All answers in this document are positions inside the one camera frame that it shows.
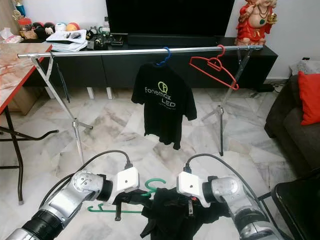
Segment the red table edge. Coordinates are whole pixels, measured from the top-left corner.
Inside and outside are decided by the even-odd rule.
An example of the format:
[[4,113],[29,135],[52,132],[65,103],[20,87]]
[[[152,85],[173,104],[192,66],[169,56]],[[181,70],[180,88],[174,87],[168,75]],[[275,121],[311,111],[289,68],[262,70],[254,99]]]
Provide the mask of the red table edge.
[[[50,52],[52,49],[52,45],[46,50],[46,52]],[[44,59],[44,57],[39,58],[39,61],[41,62]],[[15,89],[12,91],[12,93],[8,96],[8,98],[4,101],[2,106],[0,107],[0,114],[5,109],[5,107],[10,103],[10,101],[14,98],[14,96],[17,94],[17,92],[20,90],[22,85],[27,81],[27,79],[30,77],[30,75],[34,72],[36,69],[35,66],[33,66],[30,71],[24,76],[22,81],[15,87]]]

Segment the white wall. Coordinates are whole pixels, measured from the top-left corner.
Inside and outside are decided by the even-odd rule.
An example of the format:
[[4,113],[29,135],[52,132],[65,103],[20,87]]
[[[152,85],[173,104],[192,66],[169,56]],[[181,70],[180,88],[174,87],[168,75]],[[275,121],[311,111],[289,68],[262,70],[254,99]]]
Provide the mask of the white wall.
[[[107,14],[106,0],[24,0],[33,22],[77,22],[81,28],[101,26]],[[239,10],[245,0],[235,0],[226,37],[237,35]],[[278,23],[267,35],[267,45],[279,57],[268,78],[283,79],[291,74],[289,65],[302,57],[320,56],[320,0],[278,0]]]
[[76,22],[80,28],[102,26],[107,16],[106,0],[23,0],[32,22]]
[[[237,36],[239,11],[246,3],[235,0],[226,37]],[[302,57],[320,57],[320,0],[278,0],[278,15],[266,45],[279,55],[268,78],[283,79],[291,74],[289,65]]]

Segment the ganesha statue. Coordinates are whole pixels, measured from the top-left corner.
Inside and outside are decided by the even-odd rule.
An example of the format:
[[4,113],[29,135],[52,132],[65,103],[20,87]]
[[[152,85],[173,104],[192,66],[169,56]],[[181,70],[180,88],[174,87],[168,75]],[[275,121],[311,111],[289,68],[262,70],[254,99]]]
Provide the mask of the ganesha statue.
[[266,35],[273,24],[277,22],[277,15],[273,9],[277,0],[245,0],[247,4],[240,10],[236,45],[264,45]]

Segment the sofa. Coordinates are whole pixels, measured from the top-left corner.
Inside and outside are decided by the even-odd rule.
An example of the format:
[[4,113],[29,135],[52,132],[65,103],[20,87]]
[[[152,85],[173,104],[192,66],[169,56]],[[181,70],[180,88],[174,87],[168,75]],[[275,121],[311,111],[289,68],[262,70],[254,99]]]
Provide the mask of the sofa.
[[294,75],[276,98],[264,129],[278,140],[298,176],[320,168],[320,123],[302,126],[302,119],[298,75]]

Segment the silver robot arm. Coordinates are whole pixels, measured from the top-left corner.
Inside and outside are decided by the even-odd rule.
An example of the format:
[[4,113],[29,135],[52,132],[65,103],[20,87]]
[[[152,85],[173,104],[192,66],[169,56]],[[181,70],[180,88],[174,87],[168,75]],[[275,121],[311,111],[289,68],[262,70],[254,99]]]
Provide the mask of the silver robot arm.
[[106,180],[87,170],[77,172],[68,185],[50,197],[22,228],[6,240],[53,240],[69,224],[84,201],[100,200],[112,204],[120,193],[129,193],[140,186],[139,174],[130,167]]
[[283,240],[236,176],[206,182],[183,171],[177,178],[176,189],[185,196],[197,197],[204,208],[216,201],[226,203],[241,240]]

